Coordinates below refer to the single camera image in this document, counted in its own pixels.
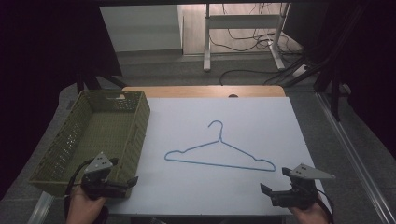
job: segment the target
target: clothes hanger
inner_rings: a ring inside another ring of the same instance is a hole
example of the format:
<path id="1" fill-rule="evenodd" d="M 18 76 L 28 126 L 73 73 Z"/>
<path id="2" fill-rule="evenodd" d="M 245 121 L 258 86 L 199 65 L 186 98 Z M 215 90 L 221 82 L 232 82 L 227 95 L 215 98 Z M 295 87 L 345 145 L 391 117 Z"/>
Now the clothes hanger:
<path id="1" fill-rule="evenodd" d="M 247 170 L 268 171 L 268 172 L 274 172 L 274 171 L 276 170 L 276 166 L 275 166 L 272 162 L 270 162 L 270 161 L 268 161 L 268 160 L 265 160 L 265 159 L 256 159 L 254 156 L 250 155 L 250 154 L 247 153 L 246 151 L 244 151 L 244 150 L 242 150 L 242 149 L 239 149 L 239 148 L 237 148 L 237 147 L 234 147 L 233 145 L 224 142 L 224 141 L 222 140 L 223 123 L 222 123 L 221 121 L 219 121 L 219 120 L 213 120 L 213 121 L 209 124 L 209 126 L 207 126 L 207 127 L 210 128 L 210 126 L 212 126 L 212 124 L 215 123 L 215 122 L 217 122 L 217 123 L 219 123 L 219 124 L 221 125 L 220 132 L 219 132 L 219 139 L 218 139 L 217 141 L 205 143 L 205 144 L 202 144 L 202 145 L 199 145 L 199 146 L 196 146 L 196 147 L 189 147 L 189 148 L 187 148 L 187 149 L 184 150 L 184 151 L 180 151 L 180 150 L 168 151 L 168 152 L 165 154 L 165 156 L 164 156 L 165 160 L 166 160 L 166 161 L 178 161 L 178 162 L 186 162 L 186 163 L 193 163 L 193 164 L 201 164 L 201 165 L 213 165 L 213 166 L 222 166 L 222 167 L 232 167 L 232 168 L 247 169 Z M 194 149 L 196 149 L 196 148 L 199 148 L 199 147 L 206 147 L 206 146 L 209 146 L 209 145 L 216 144 L 216 143 L 218 143 L 218 142 L 220 142 L 220 143 L 226 145 L 227 147 L 230 147 L 230 148 L 232 148 L 232 149 L 235 149 L 235 150 L 237 150 L 237 151 L 239 151 L 239 152 L 241 152 L 241 153 L 243 153 L 243 154 L 245 154 L 245 155 L 248 155 L 248 156 L 249 156 L 250 158 L 252 158 L 254 161 L 264 161 L 264 162 L 267 162 L 267 163 L 269 163 L 269 164 L 271 164 L 271 165 L 273 166 L 273 169 L 260 169 L 260 168 L 246 167 L 246 166 L 218 164 L 218 163 L 202 162 L 202 161 L 183 161 L 183 160 L 168 158 L 168 155 L 173 154 L 173 153 L 181 153 L 181 154 L 184 154 L 184 153 L 186 153 L 186 152 L 188 152 L 188 151 L 191 151 L 191 150 L 194 150 Z"/>

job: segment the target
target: wooden floor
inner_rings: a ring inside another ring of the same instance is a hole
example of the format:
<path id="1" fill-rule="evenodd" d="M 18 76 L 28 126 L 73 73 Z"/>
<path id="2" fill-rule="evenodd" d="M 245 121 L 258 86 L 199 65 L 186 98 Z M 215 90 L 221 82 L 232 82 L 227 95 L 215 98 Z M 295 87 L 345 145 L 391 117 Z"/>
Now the wooden floor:
<path id="1" fill-rule="evenodd" d="M 195 55 L 204 53 L 205 43 L 205 5 L 184 5 L 180 7 L 183 13 L 183 52 L 185 55 Z M 210 15 L 254 15 L 254 14 L 279 14 L 281 9 L 280 3 L 257 3 L 257 4 L 212 4 L 210 5 Z M 265 35 L 262 39 L 272 37 L 272 29 L 221 29 L 210 30 L 212 43 L 210 45 L 212 53 L 229 53 L 229 52 L 261 52 L 269 51 L 267 42 L 262 41 L 259 45 L 253 36 Z M 297 50 L 301 46 L 285 35 L 279 39 L 279 46 L 283 50 Z M 233 49 L 228 49 L 218 45 L 224 45 Z"/>

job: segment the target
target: green basket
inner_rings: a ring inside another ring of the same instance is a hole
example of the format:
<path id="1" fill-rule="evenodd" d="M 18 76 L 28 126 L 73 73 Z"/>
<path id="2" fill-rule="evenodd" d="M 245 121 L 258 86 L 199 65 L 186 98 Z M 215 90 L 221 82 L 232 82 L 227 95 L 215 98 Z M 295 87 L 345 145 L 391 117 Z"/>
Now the green basket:
<path id="1" fill-rule="evenodd" d="M 108 180 L 126 183 L 135 177 L 149 113 L 142 91 L 82 91 L 29 183 L 62 197 L 78 166 L 100 152 L 119 158 Z"/>

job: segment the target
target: hanger hook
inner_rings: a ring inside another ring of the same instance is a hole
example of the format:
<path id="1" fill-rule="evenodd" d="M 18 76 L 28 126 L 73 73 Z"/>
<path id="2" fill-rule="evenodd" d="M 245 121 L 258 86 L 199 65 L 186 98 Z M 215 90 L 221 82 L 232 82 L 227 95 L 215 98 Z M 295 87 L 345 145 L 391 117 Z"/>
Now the hanger hook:
<path id="1" fill-rule="evenodd" d="M 212 126 L 212 124 L 215 123 L 215 122 L 221 124 L 220 133 L 219 133 L 219 141 L 222 141 L 222 128 L 223 128 L 223 124 L 222 124 L 221 121 L 219 121 L 219 120 L 213 120 L 213 121 L 209 124 L 209 126 L 207 126 L 207 127 L 210 128 L 210 126 Z"/>

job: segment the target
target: person's left hand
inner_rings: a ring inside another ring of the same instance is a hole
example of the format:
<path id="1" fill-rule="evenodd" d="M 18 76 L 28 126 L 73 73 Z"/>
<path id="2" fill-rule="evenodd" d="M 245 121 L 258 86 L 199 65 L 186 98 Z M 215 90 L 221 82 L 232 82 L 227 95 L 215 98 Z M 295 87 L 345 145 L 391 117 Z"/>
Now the person's left hand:
<path id="1" fill-rule="evenodd" d="M 70 196 L 69 213 L 67 214 L 67 224 L 91 224 L 98 217 L 106 198 L 91 200 L 84 190 L 77 186 Z"/>

